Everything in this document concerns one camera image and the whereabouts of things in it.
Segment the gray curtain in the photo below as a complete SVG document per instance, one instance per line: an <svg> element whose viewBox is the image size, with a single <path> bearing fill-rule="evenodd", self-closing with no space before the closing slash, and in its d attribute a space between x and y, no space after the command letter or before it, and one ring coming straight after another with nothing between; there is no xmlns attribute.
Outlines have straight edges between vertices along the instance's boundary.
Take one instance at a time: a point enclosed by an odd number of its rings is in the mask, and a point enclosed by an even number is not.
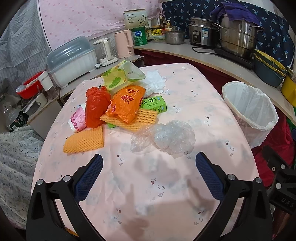
<svg viewBox="0 0 296 241"><path fill-rule="evenodd" d="M45 70L49 48L37 13L36 0L28 0L0 38L0 91L8 93L36 72Z"/></svg>

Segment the pink electric kettle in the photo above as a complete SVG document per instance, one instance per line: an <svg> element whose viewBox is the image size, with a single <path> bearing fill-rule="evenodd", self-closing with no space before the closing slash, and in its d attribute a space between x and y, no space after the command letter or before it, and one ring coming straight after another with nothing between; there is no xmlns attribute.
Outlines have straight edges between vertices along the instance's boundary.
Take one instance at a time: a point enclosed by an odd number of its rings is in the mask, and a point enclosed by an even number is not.
<svg viewBox="0 0 296 241"><path fill-rule="evenodd" d="M133 51L133 39L129 29L114 34L118 58L130 57Z"/></svg>

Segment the yellow-green plastic bag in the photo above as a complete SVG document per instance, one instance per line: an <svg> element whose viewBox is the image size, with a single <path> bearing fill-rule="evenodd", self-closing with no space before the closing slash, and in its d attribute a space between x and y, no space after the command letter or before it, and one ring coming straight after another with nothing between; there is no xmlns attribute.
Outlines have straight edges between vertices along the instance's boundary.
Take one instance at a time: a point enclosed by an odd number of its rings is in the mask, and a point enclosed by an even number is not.
<svg viewBox="0 0 296 241"><path fill-rule="evenodd" d="M145 74L137 66L126 60L103 74L104 85L112 96L122 88L145 78Z"/></svg>

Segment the green tin can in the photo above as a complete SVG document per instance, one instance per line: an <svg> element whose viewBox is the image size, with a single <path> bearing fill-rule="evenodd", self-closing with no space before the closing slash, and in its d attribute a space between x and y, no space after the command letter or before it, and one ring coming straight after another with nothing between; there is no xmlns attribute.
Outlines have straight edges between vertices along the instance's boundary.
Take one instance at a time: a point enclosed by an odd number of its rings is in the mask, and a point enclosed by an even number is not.
<svg viewBox="0 0 296 241"><path fill-rule="evenodd" d="M146 29L145 27L132 28L133 40L135 46L147 44Z"/></svg>

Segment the blue gripper pad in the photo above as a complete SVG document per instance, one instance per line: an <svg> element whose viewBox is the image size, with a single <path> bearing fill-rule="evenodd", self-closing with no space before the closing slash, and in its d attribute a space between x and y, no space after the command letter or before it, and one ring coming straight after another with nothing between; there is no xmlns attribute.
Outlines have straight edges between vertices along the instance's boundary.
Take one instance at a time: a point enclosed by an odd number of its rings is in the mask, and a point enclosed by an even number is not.
<svg viewBox="0 0 296 241"><path fill-rule="evenodd" d="M195 163L213 198L222 201L224 199L223 183L206 158L201 153L198 153L195 158Z"/></svg>
<svg viewBox="0 0 296 241"><path fill-rule="evenodd" d="M292 136L293 140L296 141L296 130L295 129L293 129L291 131L291 136Z"/></svg>
<svg viewBox="0 0 296 241"><path fill-rule="evenodd" d="M85 170L85 173L81 176L77 184L75 185L75 201L79 203L86 199L89 191L91 190L94 182L98 178L98 175L103 169L103 158L97 155L95 160Z"/></svg>

